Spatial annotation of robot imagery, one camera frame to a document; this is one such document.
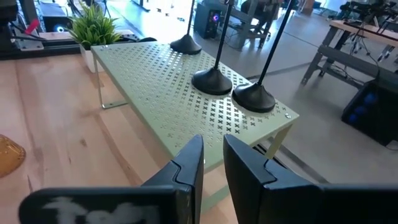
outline round black base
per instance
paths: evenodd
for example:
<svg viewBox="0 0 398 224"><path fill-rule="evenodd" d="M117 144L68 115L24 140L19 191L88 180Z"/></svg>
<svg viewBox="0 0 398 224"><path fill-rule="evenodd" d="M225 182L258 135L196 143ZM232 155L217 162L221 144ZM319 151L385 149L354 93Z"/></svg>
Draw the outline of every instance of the round black base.
<svg viewBox="0 0 398 224"><path fill-rule="evenodd" d="M267 113L275 107L275 98L257 83L238 85L232 97L243 108L257 113Z"/></svg>
<svg viewBox="0 0 398 224"><path fill-rule="evenodd" d="M201 47L188 34L185 34L181 39L171 42L171 49L183 54L195 55L199 54Z"/></svg>
<svg viewBox="0 0 398 224"><path fill-rule="evenodd" d="M232 90L231 80L215 68L193 74L192 85L199 91L210 95L225 95Z"/></svg>

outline blue light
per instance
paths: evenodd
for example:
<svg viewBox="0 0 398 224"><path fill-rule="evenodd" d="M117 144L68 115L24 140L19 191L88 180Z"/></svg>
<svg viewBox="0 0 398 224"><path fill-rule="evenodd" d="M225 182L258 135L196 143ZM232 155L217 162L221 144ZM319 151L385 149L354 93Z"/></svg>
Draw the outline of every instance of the blue light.
<svg viewBox="0 0 398 224"><path fill-rule="evenodd" d="M358 120L358 117L355 114L351 114L348 118L348 122L352 123L356 123Z"/></svg>
<svg viewBox="0 0 398 224"><path fill-rule="evenodd" d="M54 32L65 32L66 30L65 30L65 28L62 25L57 24L57 25L54 26L54 30L53 31Z"/></svg>
<svg viewBox="0 0 398 224"><path fill-rule="evenodd" d="M373 105L377 102L377 96L374 93L368 93L364 98L365 105Z"/></svg>
<svg viewBox="0 0 398 224"><path fill-rule="evenodd" d="M368 112L368 110L365 107L363 107L363 106L359 106L359 107L355 108L354 111L358 115L364 115L364 114L366 114Z"/></svg>

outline purple light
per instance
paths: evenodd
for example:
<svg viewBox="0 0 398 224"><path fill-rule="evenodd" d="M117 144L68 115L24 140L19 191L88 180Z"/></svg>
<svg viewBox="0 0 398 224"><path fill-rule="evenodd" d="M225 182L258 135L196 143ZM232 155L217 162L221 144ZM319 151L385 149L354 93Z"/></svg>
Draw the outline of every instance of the purple light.
<svg viewBox="0 0 398 224"><path fill-rule="evenodd" d="M213 21L214 21L214 22L217 22L219 18L220 18L220 17L216 14L216 15L213 16Z"/></svg>

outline wooden workbench top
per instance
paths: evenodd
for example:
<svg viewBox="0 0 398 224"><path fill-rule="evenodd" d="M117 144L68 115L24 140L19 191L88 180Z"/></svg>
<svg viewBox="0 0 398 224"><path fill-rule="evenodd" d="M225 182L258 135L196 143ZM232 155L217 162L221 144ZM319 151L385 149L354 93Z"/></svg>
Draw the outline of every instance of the wooden workbench top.
<svg viewBox="0 0 398 224"><path fill-rule="evenodd" d="M357 33L357 31L358 31L358 28L346 25L346 24L344 24L344 21L331 21L330 25L333 26L333 27L337 27L339 29L342 29L342 30L349 31L349 32L354 33L354 34ZM385 30L382 33L383 35L386 35L386 36L389 36L389 37L395 39L395 40L393 40L393 39L389 39L387 37L383 37L382 35L378 35L378 34L375 34L375 33L372 33L372 32L366 32L366 30L377 32L379 30L379 28L377 28L375 26L371 26L371 25L365 25L364 26L364 31L360 31L358 34L363 36L363 37L369 38L371 40L375 40L377 42L381 42L383 44L388 44L388 45L391 45L391 46L394 46L394 47L398 47L398 41L396 41L396 40L398 40L398 33L392 32L392 31L389 31L389 30Z"/></svg>

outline wooden desk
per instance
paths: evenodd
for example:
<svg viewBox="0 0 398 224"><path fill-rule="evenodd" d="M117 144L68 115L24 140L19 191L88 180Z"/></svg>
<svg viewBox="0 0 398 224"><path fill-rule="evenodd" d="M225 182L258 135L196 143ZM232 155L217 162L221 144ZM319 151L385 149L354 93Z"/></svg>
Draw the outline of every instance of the wooden desk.
<svg viewBox="0 0 398 224"><path fill-rule="evenodd" d="M19 203L32 191L140 185L169 160L130 107L99 107L96 77L80 55L0 67L0 133L27 151L23 165L0 179L1 223L19 223ZM100 77L105 100L121 99L108 76ZM204 224L237 223L230 196L201 217Z"/></svg>
<svg viewBox="0 0 398 224"><path fill-rule="evenodd" d="M380 74L380 84L384 85L385 88L392 88L394 89L396 85L398 85L398 76L389 70L386 70L382 67L378 67L375 64L366 62L364 60L361 60L359 58L356 58L352 55L346 54L341 50L342 46L344 43L348 40L348 37L350 34L356 34L358 31L358 28L348 26L346 24L343 24L343 21L331 21L330 22L330 30L327 33L325 39L323 40L321 46L318 48L317 54L314 56L308 70L305 72L304 77L301 81L302 85L306 85L308 80L311 78L312 74L314 73L315 70L321 70L319 76L323 76L325 73L328 73L329 75L332 75L335 78L340 79L343 82L346 82L347 84L350 84L356 88L361 88L362 84L356 82L353 79L349 79L340 72L337 72L336 70L332 69L331 66L333 65L334 62L339 62L343 65L346 65L348 67L351 67L361 73L364 73L366 75L369 75L370 77L375 78L378 74ZM365 26L365 29L377 31L378 28L374 26ZM341 29L343 30L343 35L341 35L339 41L334 47L330 47L330 43L335 37L337 31ZM374 34L372 32L367 32L366 30L362 30L358 33L358 35L382 42L384 44L390 45L390 46L397 46L398 47L398 41L383 37L381 35ZM388 35L392 38L398 38L398 34L391 32L389 30L384 31L384 35ZM328 59L326 60L325 64L323 66L319 66L318 64L320 63L322 57L327 57Z"/></svg>

